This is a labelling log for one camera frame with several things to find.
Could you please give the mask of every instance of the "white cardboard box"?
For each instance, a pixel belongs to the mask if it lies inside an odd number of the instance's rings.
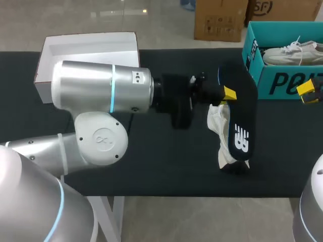
[[[54,65],[72,60],[139,67],[136,34],[116,32],[47,37],[34,81],[43,103],[52,103],[50,87]]]

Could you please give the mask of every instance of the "white table leg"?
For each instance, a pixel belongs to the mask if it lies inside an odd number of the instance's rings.
[[[112,212],[115,216],[120,235],[122,231],[123,209],[125,207],[125,197],[115,197]]]
[[[87,197],[96,212],[97,220],[108,242],[121,242],[117,224],[107,197]]]

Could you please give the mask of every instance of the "black table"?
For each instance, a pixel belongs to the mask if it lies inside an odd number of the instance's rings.
[[[33,85],[36,52],[0,53],[0,143],[74,130],[70,115],[42,104]],[[220,64],[242,65],[241,49],[141,50],[140,63],[162,73],[207,72]],[[260,100],[250,172],[218,168],[218,136],[207,129],[208,105],[198,105],[189,130],[174,130],[167,114],[136,114],[128,150],[119,162],[76,172],[65,182],[87,196],[299,197],[321,148],[321,104]],[[127,128],[129,114],[116,114]]]

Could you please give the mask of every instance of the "gray floor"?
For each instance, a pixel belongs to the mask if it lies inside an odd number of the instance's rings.
[[[317,20],[323,20],[323,8]],[[136,31],[141,49],[242,47],[193,40],[179,0],[2,0],[0,51],[41,51],[49,35]],[[137,241],[292,242],[289,199],[127,197],[122,238]]]
[[[127,197],[123,242],[293,242],[288,199]]]

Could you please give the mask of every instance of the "black insole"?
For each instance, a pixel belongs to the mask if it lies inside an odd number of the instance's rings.
[[[237,100],[227,101],[230,108],[230,154],[236,160],[249,160],[255,144],[258,100],[256,84],[244,66],[229,63],[219,67],[219,83],[237,94]]]

